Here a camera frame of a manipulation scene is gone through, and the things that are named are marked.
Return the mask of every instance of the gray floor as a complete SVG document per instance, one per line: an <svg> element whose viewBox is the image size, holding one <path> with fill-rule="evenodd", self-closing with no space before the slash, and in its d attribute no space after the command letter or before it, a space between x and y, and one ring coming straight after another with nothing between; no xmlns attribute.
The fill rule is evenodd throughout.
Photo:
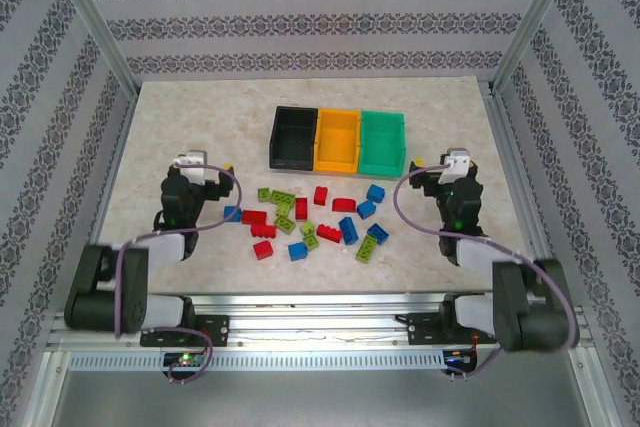
<svg viewBox="0 0 640 427"><path fill-rule="evenodd" d="M68 374L54 422L86 426L588 425L564 355L503 355L468 382L439 371Z"/></svg>

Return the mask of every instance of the lego brick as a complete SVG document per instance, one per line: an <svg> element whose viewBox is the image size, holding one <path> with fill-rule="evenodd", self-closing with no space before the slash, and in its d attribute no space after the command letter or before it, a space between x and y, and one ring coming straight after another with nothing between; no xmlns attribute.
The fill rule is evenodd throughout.
<svg viewBox="0 0 640 427"><path fill-rule="evenodd" d="M323 239L330 240L335 242L336 244L340 243L340 239L342 239L342 231L338 229L333 229L324 224L320 224L316 229L316 235L318 237L322 237Z"/></svg>
<svg viewBox="0 0 640 427"><path fill-rule="evenodd" d="M363 203L358 205L356 212L358 212L360 218L364 220L376 213L376 204L374 204L370 200L365 200Z"/></svg>
<svg viewBox="0 0 640 427"><path fill-rule="evenodd" d="M267 213L260 210L245 210L242 212L243 224L266 224Z"/></svg>
<svg viewBox="0 0 640 427"><path fill-rule="evenodd" d="M304 245L307 246L307 250L309 250L309 251L315 249L316 247L318 247L320 245L320 243L318 242L318 239L316 239L316 236L313 235L313 232L311 232L310 234L305 235L302 238L302 241L304 242Z"/></svg>
<svg viewBox="0 0 640 427"><path fill-rule="evenodd" d="M269 187L262 187L258 189L258 202L269 202L271 199L271 192Z"/></svg>
<svg viewBox="0 0 640 427"><path fill-rule="evenodd" d="M296 223L293 220L287 219L286 217L276 218L276 221L274 222L274 224L278 229L280 229L287 235L293 232L293 229L296 226Z"/></svg>
<svg viewBox="0 0 640 427"><path fill-rule="evenodd" d="M275 239L276 226L264 225L264 224L253 224L251 225L251 235L253 235L254 237L266 237L268 239Z"/></svg>
<svg viewBox="0 0 640 427"><path fill-rule="evenodd" d="M315 227L313 226L313 223L311 222L305 222L304 224L302 224L300 226L300 232L302 232L302 236L306 236L309 234L313 234L313 232L315 231Z"/></svg>
<svg viewBox="0 0 640 427"><path fill-rule="evenodd" d="M340 230L342 231L342 238L344 239L345 244L351 245L358 241L356 226L353 225L353 220L351 220L351 217L345 217L340 222L338 222L338 225L340 226Z"/></svg>
<svg viewBox="0 0 640 427"><path fill-rule="evenodd" d="M353 199L333 199L331 210L334 212L355 212L356 201Z"/></svg>
<svg viewBox="0 0 640 427"><path fill-rule="evenodd" d="M360 244L360 248L358 249L358 253L356 254L356 260L359 260L362 263L368 263L371 258L371 254L373 254L373 249L376 248L376 239L371 237L370 235L366 235L362 244Z"/></svg>
<svg viewBox="0 0 640 427"><path fill-rule="evenodd" d="M266 259L273 255L273 247L271 247L271 242L268 240L263 240L262 242L254 244L253 251L256 253L256 258L258 260Z"/></svg>
<svg viewBox="0 0 640 427"><path fill-rule="evenodd" d="M297 244L291 244L289 246L289 257L291 257L291 262L306 258L307 253L307 246L304 244L304 242L298 242Z"/></svg>
<svg viewBox="0 0 640 427"><path fill-rule="evenodd" d="M222 216L226 219L227 217L229 217L229 215L231 214L231 212L233 211L233 208L235 206L233 205L228 205L224 208L224 212L222 214ZM242 209L240 207L238 207L238 210L236 210L236 213L233 214L233 217L231 217L229 220L227 220L227 222L240 222L240 220L242 219Z"/></svg>
<svg viewBox="0 0 640 427"><path fill-rule="evenodd" d="M307 199L297 198L296 199L296 220L307 220L307 216L309 215L307 212Z"/></svg>
<svg viewBox="0 0 640 427"><path fill-rule="evenodd" d="M313 170L355 174L360 158L360 112L320 109Z"/></svg>
<svg viewBox="0 0 640 427"><path fill-rule="evenodd" d="M288 204L287 202L280 202L278 204L276 215L280 217L289 217L289 212L291 212L291 204Z"/></svg>
<svg viewBox="0 0 640 427"><path fill-rule="evenodd" d="M313 203L316 205L326 205L328 193L329 189L326 187L316 187L316 192L313 196Z"/></svg>
<svg viewBox="0 0 640 427"><path fill-rule="evenodd" d="M407 155L404 116L389 112L362 112L358 172L400 177Z"/></svg>
<svg viewBox="0 0 640 427"><path fill-rule="evenodd" d="M373 224L367 230L367 235L370 235L378 242L378 245L384 244L384 242L389 238L389 234L378 224Z"/></svg>
<svg viewBox="0 0 640 427"><path fill-rule="evenodd" d="M376 184L371 184L371 187L369 187L367 191L367 200L379 204L382 202L382 199L384 199L384 189Z"/></svg>
<svg viewBox="0 0 640 427"><path fill-rule="evenodd" d="M278 106L269 142L269 167L313 170L317 121L318 109Z"/></svg>
<svg viewBox="0 0 640 427"><path fill-rule="evenodd" d="M293 194L288 194L287 192L280 192L279 190L274 190L271 192L271 199L269 199L272 204L281 204L287 203L293 205L296 201L296 196Z"/></svg>

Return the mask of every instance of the green lego brick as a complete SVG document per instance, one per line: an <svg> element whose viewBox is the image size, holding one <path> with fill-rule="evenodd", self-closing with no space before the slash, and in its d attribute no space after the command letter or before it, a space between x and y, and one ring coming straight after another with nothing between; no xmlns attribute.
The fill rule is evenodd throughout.
<svg viewBox="0 0 640 427"><path fill-rule="evenodd" d="M287 204L286 202L280 202L278 204L276 215L279 215L281 217L289 217L289 212L291 212L291 204Z"/></svg>
<svg viewBox="0 0 640 427"><path fill-rule="evenodd" d="M318 245L320 245L318 243L318 239L316 239L316 236L313 235L313 232L308 234L308 235L305 235L304 238L302 239L302 241L304 242L304 245L307 246L307 250L313 250Z"/></svg>
<svg viewBox="0 0 640 427"><path fill-rule="evenodd" d="M366 235L362 244L360 244L360 248L358 249L358 253L356 254L356 260L359 260L363 263L368 263L371 258L371 254L373 254L373 249L377 244L376 239L371 237L370 235Z"/></svg>
<svg viewBox="0 0 640 427"><path fill-rule="evenodd" d="M271 192L269 192L269 187L258 189L258 202L269 202L269 199L271 199Z"/></svg>
<svg viewBox="0 0 640 427"><path fill-rule="evenodd" d="M287 219L286 217L278 216L276 218L276 221L274 222L274 225L285 234L289 235L291 232L293 232L296 223L291 219Z"/></svg>
<svg viewBox="0 0 640 427"><path fill-rule="evenodd" d="M296 196L293 194L288 194L286 192L280 192L279 190L274 190L271 192L271 203L272 204L280 204L282 202L286 202L293 206L296 202Z"/></svg>
<svg viewBox="0 0 640 427"><path fill-rule="evenodd" d="M306 237L309 234L313 234L315 230L316 228L313 226L313 223L309 221L300 226L300 232L302 232L303 237Z"/></svg>

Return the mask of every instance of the marble tabletop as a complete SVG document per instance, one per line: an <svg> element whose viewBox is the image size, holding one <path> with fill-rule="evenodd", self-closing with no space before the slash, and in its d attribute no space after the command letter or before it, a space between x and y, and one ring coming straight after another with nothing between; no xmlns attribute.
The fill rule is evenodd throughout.
<svg viewBox="0 0 640 427"><path fill-rule="evenodd" d="M121 243L148 232L161 209L160 183L167 167L177 154L193 149L206 150L215 165L231 163L244 192L242 208L267 210L269 223L275 220L275 205L258 203L259 187L308 197L309 220L337 228L345 214L331 212L331 198L364 200L372 179L271 171L269 138L278 105L401 112L407 165L415 157L433 165L447 148L467 148L479 166L477 180L484 185L480 225L495 240L524 251L474 77L147 82L136 106L101 241ZM366 265L355 260L360 242L345 246L323 239L305 260L291 262L287 245L302 240L297 228L290 236L278 232L272 240L274 255L257 261L252 245L262 239L254 239L246 225L229 223L202 233L188 260L152 273L149 289L157 293L332 293L489 287L487 279L443 258L437 238L404 224L391 200L395 180L373 182L386 189L387 197L373 217L364 221L355 214L351 217L361 239L373 222L386 229L390 238L374 250ZM329 188L327 207L313 205L317 185ZM222 208L235 203L235 195L207 202L199 224L219 220ZM401 190L400 205L418 223L439 228L435 201L424 198L421 191L407 185Z"/></svg>

